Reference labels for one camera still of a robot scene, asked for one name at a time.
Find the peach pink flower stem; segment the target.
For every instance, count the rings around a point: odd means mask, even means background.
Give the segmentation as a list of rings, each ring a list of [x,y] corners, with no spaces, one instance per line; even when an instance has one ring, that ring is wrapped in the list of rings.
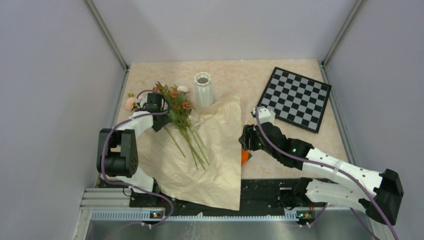
[[[138,112],[141,111],[146,101],[146,94],[137,97],[135,94],[130,92],[127,94],[127,100],[125,101],[124,107],[129,112]]]

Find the orange paper flower bouquet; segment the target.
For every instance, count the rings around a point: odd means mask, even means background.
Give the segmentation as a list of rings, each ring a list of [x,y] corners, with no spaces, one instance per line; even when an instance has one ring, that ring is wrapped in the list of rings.
[[[146,130],[137,139],[140,168],[163,194],[237,211],[241,197],[241,100],[225,97],[195,108],[186,134],[174,126]]]

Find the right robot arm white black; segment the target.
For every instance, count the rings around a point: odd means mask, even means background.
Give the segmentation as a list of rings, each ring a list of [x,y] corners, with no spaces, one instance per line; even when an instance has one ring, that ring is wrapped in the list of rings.
[[[244,125],[243,150],[264,151],[288,168],[320,175],[328,182],[302,177],[293,188],[299,206],[329,203],[359,210],[376,222],[394,226],[404,189],[399,174],[365,169],[339,160],[300,139],[287,138],[270,122]]]

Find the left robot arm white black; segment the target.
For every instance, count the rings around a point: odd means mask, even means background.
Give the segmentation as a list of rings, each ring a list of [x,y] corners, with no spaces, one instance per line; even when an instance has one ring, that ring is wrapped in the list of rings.
[[[100,130],[96,168],[108,184],[142,193],[141,200],[154,207],[161,194],[155,190],[155,179],[139,166],[137,139],[146,130],[158,132],[170,122],[170,103],[157,91],[146,90],[146,94],[135,100],[138,109],[128,119]]]

